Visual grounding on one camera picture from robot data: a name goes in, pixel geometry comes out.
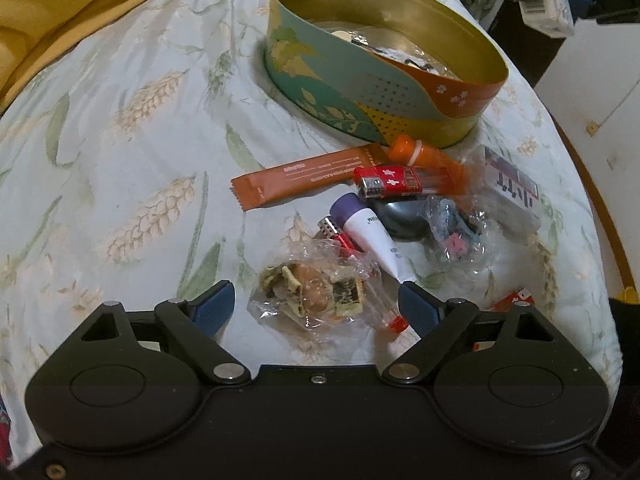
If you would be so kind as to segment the clear bag with brown trinkets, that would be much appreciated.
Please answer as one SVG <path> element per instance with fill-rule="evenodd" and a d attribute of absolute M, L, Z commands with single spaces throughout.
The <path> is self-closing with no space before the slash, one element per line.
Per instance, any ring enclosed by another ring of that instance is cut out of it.
<path fill-rule="evenodd" d="M 309 333 L 355 325 L 384 330 L 370 310 L 360 265 L 343 259 L 340 245 L 326 238 L 286 244 L 270 254 L 248 310 L 260 320 L 282 318 Z"/>

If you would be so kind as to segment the clear bag with blue accessories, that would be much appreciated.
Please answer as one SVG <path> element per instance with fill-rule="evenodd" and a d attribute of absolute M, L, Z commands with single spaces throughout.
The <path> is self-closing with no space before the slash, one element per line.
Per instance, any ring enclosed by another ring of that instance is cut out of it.
<path fill-rule="evenodd" d="M 421 218 L 430 228 L 428 256 L 446 271 L 481 274 L 527 245 L 540 213 L 495 195 L 427 197 Z"/>

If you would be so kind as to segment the round decorated metal tin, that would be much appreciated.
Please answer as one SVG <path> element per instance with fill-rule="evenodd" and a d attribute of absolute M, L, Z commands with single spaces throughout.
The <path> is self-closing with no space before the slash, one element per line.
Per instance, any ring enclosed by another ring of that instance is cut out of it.
<path fill-rule="evenodd" d="M 400 32 L 459 80 L 433 75 L 331 35 L 314 22 Z M 408 134 L 436 148 L 464 139 L 509 76 L 486 34 L 437 0 L 270 0 L 265 66 L 306 113 L 355 138 Z"/>

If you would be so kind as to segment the brown snack bar sachet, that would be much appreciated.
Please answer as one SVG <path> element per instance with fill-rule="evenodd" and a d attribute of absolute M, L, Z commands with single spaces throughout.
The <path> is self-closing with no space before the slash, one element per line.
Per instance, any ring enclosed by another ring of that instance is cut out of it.
<path fill-rule="evenodd" d="M 231 180 L 231 188 L 241 208 L 249 211 L 347 182 L 355 169 L 386 162 L 384 148 L 368 143 L 243 174 Z"/>

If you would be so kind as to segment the yellow object on floor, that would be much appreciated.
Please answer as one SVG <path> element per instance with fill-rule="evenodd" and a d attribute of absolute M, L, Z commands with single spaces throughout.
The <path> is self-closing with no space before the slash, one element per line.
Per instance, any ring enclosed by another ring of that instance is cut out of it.
<path fill-rule="evenodd" d="M 626 287 L 617 299 L 624 304 L 640 304 L 639 293 L 634 287 Z"/>

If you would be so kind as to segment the orange tube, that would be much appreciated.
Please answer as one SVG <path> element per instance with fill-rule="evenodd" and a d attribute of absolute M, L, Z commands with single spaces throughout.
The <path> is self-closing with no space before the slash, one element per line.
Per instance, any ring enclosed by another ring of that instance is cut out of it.
<path fill-rule="evenodd" d="M 462 195 L 468 190 L 469 171 L 462 162 L 408 134 L 400 134 L 393 140 L 387 157 L 391 162 L 422 172 L 436 194 Z"/>

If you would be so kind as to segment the floral bed quilt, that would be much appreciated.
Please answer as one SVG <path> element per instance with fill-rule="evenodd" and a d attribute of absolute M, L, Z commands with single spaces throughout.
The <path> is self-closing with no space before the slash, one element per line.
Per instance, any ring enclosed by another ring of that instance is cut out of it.
<path fill-rule="evenodd" d="M 469 20 L 460 0 L 436 0 Z M 416 342 L 347 329 L 332 342 L 247 310 L 281 243 L 314 235 L 349 185 L 243 212 L 232 178 L 361 142 L 272 84 L 269 0 L 148 0 L 35 76 L 1 115 L 1 396 L 13 466 L 41 448 L 28 382 L 102 302 L 152 310 L 218 280 L 235 286 L 220 345 L 260 364 L 386 366 Z M 509 78 L 452 156 L 486 144 L 541 189 L 542 227 L 487 270 L 451 272 L 401 243 L 418 283 L 489 307 L 514 288 L 597 370 L 615 399 L 623 370 L 587 193 L 548 110 L 510 58 Z"/>

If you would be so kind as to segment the clear plastic toothpick box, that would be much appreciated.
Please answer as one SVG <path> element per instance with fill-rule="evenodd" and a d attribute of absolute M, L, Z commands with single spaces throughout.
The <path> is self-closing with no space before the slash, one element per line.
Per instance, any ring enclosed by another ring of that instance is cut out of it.
<path fill-rule="evenodd" d="M 574 20 L 568 0 L 523 0 L 518 4 L 524 24 L 533 30 L 553 39 L 574 35 Z"/>

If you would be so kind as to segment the white purple cream tube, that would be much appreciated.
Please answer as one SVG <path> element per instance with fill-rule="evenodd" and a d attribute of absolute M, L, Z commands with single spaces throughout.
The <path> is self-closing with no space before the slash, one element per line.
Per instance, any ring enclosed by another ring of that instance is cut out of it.
<path fill-rule="evenodd" d="M 342 195 L 331 206 L 330 216 L 355 244 L 399 284 L 416 280 L 416 274 L 378 215 L 358 195 Z"/>

